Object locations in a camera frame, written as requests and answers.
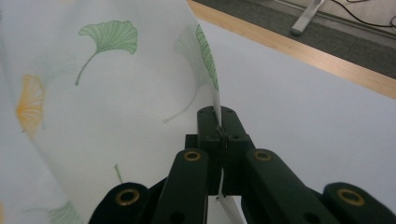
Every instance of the white fabric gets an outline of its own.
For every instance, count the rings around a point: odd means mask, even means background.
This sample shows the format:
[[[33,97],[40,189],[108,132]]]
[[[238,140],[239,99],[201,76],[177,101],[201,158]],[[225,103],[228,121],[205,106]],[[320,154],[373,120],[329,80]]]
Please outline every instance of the white fabric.
[[[185,1],[0,8],[2,85],[18,137],[29,136],[85,222],[120,183],[114,167],[149,188],[167,176],[185,134],[196,133],[197,110],[213,105],[219,115],[216,69]],[[80,222],[70,203],[53,209],[49,219],[59,211]]]

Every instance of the cable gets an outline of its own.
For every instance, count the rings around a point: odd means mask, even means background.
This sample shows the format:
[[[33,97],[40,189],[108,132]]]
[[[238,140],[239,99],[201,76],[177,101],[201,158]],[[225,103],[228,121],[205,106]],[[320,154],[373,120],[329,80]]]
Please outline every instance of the cable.
[[[355,16],[351,11],[349,11],[349,9],[347,9],[343,4],[341,4],[340,2],[336,1],[336,0],[332,0],[334,3],[336,3],[337,5],[339,5],[340,7],[343,7],[344,10],[349,13],[349,15],[351,15],[353,18],[355,18],[357,21],[366,24],[366,25],[371,25],[371,26],[376,26],[376,27],[386,27],[386,28],[396,28],[396,24],[393,23],[393,21],[396,19],[396,16],[394,16],[391,20],[390,20],[390,25],[379,25],[379,24],[373,24],[367,21],[363,21],[361,19],[359,19],[357,16]],[[347,0],[349,3],[359,3],[359,2],[366,2],[369,0],[357,0],[357,1],[350,1]]]
[[[359,2],[367,2],[370,0],[357,0],[357,1],[350,1],[350,0],[346,0],[348,3],[359,3]]]

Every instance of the green leaf print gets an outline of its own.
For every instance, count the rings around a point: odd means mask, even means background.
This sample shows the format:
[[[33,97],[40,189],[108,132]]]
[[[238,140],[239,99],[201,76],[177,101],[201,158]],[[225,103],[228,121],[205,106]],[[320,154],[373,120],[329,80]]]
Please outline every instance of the green leaf print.
[[[63,207],[50,210],[48,213],[49,222],[51,224],[82,224],[81,217],[76,212],[71,203],[65,204]]]
[[[218,75],[216,73],[215,62],[213,61],[212,52],[210,51],[209,44],[207,43],[204,32],[202,31],[201,25],[198,25],[196,35],[201,45],[201,54],[204,60],[207,71],[209,72],[209,76],[213,80],[213,86],[218,91],[219,90],[219,82]]]
[[[78,73],[76,86],[79,83],[82,72],[87,64],[98,53],[112,50],[124,49],[134,54],[137,47],[137,29],[134,28],[130,21],[109,21],[99,24],[91,24],[84,26],[79,32],[79,35],[90,36],[96,44],[96,52],[84,64],[81,71]]]

